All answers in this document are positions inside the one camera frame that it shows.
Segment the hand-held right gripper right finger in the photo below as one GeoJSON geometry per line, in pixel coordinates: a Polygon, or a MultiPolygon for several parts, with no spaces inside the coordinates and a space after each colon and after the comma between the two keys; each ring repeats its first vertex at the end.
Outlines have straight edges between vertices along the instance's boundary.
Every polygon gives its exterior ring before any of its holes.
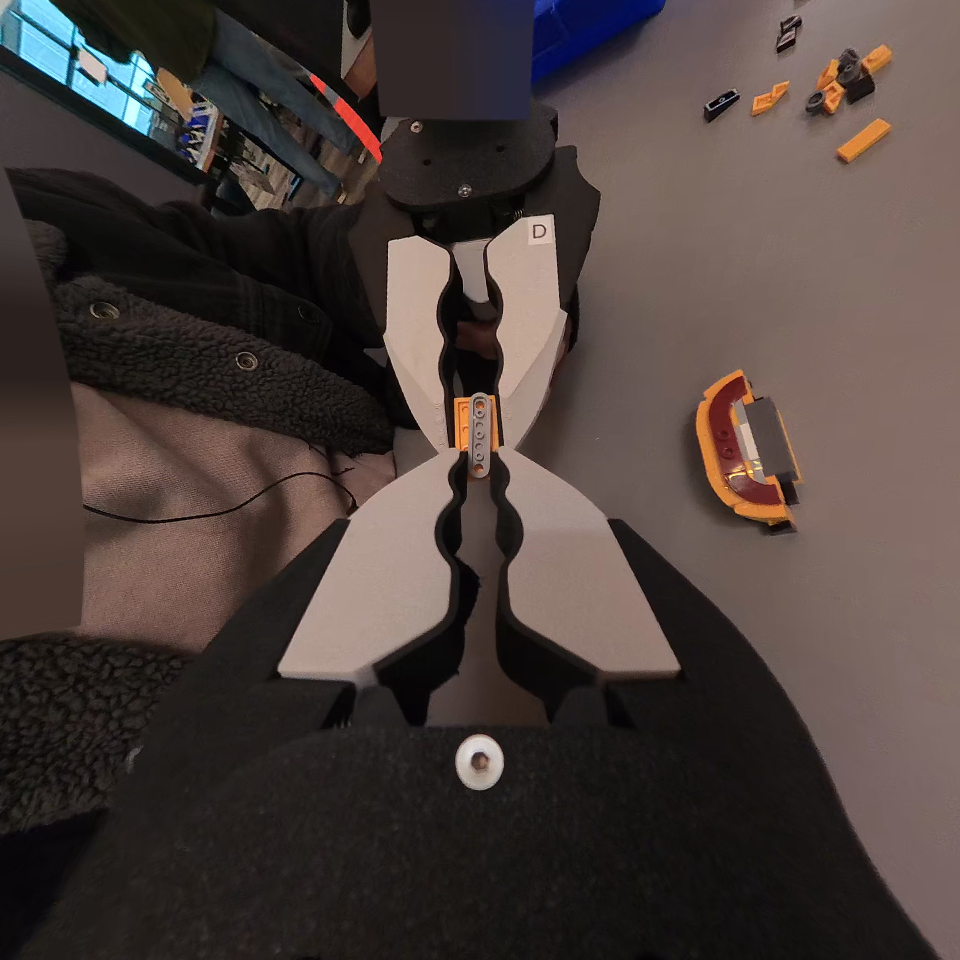
{"type": "Polygon", "coordinates": [[[496,650],[518,685],[672,678],[680,665],[602,510],[501,447],[490,474],[500,570],[496,650]]]}

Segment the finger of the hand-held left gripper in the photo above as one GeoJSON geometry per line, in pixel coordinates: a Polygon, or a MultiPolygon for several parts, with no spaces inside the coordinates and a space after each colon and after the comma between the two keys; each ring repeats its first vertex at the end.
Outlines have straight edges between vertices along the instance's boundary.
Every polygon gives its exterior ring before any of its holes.
{"type": "Polygon", "coordinates": [[[486,245],[486,275],[501,302],[496,392],[506,447],[518,447],[541,414],[567,327],[556,240],[553,216],[531,216],[486,245]]]}
{"type": "Polygon", "coordinates": [[[440,307],[452,279],[451,254],[421,236],[392,239],[387,251],[384,343],[390,365],[420,431],[443,452],[451,440],[440,307]]]}

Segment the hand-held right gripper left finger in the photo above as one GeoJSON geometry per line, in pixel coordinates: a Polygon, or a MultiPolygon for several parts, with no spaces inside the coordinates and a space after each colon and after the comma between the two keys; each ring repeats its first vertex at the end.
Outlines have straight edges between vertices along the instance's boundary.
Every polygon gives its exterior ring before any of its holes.
{"type": "Polygon", "coordinates": [[[353,514],[278,664],[281,677],[442,685],[457,673],[467,462],[456,448],[439,452],[353,514]]]}

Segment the orange studded lego plate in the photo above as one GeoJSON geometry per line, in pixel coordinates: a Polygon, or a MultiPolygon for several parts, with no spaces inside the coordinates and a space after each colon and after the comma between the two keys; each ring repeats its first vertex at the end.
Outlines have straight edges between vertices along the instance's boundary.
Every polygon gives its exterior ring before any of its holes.
{"type": "MultiPolygon", "coordinates": [[[[479,400],[481,397],[482,395],[480,393],[476,393],[470,397],[457,397],[454,400],[454,428],[458,450],[469,452],[474,449],[471,427],[472,401],[479,400]]],[[[483,407],[483,422],[486,425],[484,428],[485,437],[489,440],[490,450],[496,451],[499,448],[498,405],[496,396],[488,394],[483,407]]]]}

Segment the grey lego beam with holes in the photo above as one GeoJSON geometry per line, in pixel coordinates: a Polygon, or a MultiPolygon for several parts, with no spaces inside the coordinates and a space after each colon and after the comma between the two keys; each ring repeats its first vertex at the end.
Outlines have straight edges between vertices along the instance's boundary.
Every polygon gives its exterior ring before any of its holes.
{"type": "Polygon", "coordinates": [[[485,479],[490,473],[497,438],[497,419],[490,397],[483,392],[474,393],[467,415],[469,472],[475,480],[485,479]]]}

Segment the orange curved lego assembly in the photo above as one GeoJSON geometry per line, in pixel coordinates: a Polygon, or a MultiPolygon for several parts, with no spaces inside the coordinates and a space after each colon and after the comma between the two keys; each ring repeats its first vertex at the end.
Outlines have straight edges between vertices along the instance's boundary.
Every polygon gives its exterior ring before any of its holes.
{"type": "Polygon", "coordinates": [[[795,532],[803,474],[773,399],[756,394],[745,371],[734,370],[703,392],[694,427],[714,495],[770,535],[795,532]]]}

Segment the orange flat lego tile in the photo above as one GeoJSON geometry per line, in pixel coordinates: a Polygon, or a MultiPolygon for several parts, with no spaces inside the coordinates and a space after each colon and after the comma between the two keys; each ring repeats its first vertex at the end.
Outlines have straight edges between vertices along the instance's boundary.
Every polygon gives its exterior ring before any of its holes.
{"type": "Polygon", "coordinates": [[[836,150],[836,157],[845,164],[853,163],[879,144],[891,131],[892,125],[889,122],[882,118],[876,118],[839,146],[836,150]]]}

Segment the red curved strip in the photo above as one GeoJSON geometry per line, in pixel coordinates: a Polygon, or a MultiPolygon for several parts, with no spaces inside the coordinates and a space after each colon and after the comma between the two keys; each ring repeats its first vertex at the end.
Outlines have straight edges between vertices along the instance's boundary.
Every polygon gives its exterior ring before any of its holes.
{"type": "Polygon", "coordinates": [[[382,150],[378,135],[369,127],[361,115],[357,113],[351,103],[318,76],[312,73],[309,74],[309,81],[318,93],[329,103],[333,111],[338,114],[345,125],[361,141],[373,160],[377,164],[380,164],[382,162],[382,150]]]}

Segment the blue storage bin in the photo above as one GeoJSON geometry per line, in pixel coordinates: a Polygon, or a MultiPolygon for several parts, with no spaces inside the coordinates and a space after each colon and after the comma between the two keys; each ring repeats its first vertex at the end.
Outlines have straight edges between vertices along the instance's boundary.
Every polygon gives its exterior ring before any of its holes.
{"type": "Polygon", "coordinates": [[[665,1],[534,1],[532,83],[657,16],[665,1]]]}

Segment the person's beige shirt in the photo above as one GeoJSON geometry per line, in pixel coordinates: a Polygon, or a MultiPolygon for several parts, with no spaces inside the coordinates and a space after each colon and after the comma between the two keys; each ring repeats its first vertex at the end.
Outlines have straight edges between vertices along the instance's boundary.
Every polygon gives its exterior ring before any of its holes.
{"type": "Polygon", "coordinates": [[[396,477],[263,429],[71,384],[90,642],[200,652],[261,586],[396,477]]]}

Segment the person's dark fleece jacket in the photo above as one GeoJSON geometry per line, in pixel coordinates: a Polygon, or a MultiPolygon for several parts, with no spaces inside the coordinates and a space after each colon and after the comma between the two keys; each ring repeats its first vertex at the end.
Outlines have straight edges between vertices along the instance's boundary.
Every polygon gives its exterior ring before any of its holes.
{"type": "MultiPolygon", "coordinates": [[[[188,246],[159,206],[33,193],[22,208],[71,384],[393,453],[390,375],[319,307],[188,246]]],[[[107,810],[162,696],[214,639],[182,654],[76,628],[2,642],[3,840],[107,810]]]]}

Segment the pile of orange black pieces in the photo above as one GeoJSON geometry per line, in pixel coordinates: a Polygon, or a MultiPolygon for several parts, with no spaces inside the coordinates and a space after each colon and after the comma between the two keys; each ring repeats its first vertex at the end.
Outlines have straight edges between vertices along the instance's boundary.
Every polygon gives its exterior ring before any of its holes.
{"type": "Polygon", "coordinates": [[[887,44],[875,47],[865,56],[846,48],[822,70],[806,99],[804,112],[810,116],[834,115],[844,102],[854,104],[873,95],[876,74],[889,66],[893,57],[887,44]]]}

